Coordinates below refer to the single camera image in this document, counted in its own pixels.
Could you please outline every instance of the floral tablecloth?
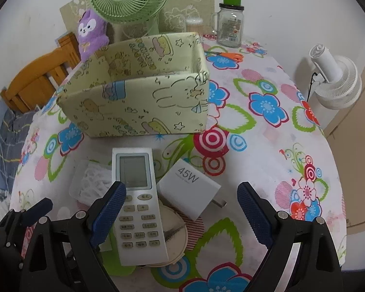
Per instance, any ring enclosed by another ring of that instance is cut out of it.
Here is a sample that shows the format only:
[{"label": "floral tablecloth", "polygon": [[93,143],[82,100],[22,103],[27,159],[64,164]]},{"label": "floral tablecloth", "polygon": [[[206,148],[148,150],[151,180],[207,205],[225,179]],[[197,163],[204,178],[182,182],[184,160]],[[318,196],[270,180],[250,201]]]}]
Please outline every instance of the floral tablecloth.
[{"label": "floral tablecloth", "polygon": [[[207,55],[210,94],[204,133],[91,139],[66,118],[55,93],[31,124],[11,208],[27,209],[48,197],[54,204],[50,218],[69,218],[86,209],[68,193],[80,160],[110,164],[112,147],[151,147],[158,179],[183,158],[222,186],[219,194],[227,205],[221,209],[210,204],[196,222],[187,223],[188,246],[175,265],[137,268],[129,276],[114,277],[121,291],[242,292],[267,251],[238,204],[236,188],[243,181],[292,218],[322,216],[344,263],[341,184],[330,147],[303,95],[257,42],[231,49],[218,46],[212,35],[202,41],[205,50],[244,55],[242,62],[232,54]],[[31,234],[30,229],[25,247]],[[296,256],[294,249],[279,291]]]}]

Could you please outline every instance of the plush bunny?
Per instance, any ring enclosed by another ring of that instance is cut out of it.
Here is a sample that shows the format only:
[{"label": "plush bunny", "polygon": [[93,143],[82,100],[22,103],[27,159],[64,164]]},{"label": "plush bunny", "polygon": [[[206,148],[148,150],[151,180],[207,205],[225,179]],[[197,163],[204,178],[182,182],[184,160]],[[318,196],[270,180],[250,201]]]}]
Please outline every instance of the plush bunny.
[{"label": "plush bunny", "polygon": [[79,22],[79,50],[81,61],[85,62],[91,54],[102,46],[107,46],[109,38],[105,34],[107,22],[94,10],[85,11]]}]

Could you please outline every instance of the white fan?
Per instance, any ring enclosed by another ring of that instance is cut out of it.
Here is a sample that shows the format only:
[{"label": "white fan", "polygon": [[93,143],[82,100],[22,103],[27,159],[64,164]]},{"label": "white fan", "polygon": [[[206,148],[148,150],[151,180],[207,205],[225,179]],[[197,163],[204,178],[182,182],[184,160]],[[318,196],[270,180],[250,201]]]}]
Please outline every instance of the white fan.
[{"label": "white fan", "polygon": [[340,110],[357,101],[362,90],[361,76],[355,63],[344,56],[332,56],[329,49],[318,44],[310,50],[310,58],[320,71],[315,74],[311,92],[330,110]]}]

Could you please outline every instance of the fabric storage box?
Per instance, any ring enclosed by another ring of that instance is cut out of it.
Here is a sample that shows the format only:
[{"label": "fabric storage box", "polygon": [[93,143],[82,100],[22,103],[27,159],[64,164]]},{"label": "fabric storage box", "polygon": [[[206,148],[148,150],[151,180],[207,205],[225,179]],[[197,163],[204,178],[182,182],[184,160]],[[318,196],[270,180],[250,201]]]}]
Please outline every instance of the fabric storage box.
[{"label": "fabric storage box", "polygon": [[147,36],[94,53],[57,98],[91,137],[205,130],[209,72],[195,33]]}]

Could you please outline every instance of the remote control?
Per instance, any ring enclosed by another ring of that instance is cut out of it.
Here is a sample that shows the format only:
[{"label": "remote control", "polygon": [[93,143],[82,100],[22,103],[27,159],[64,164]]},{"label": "remote control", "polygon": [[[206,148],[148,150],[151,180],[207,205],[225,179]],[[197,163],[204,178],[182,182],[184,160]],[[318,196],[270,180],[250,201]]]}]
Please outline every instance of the remote control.
[{"label": "remote control", "polygon": [[127,189],[114,224],[122,266],[167,262],[151,148],[113,148],[112,182]]}]

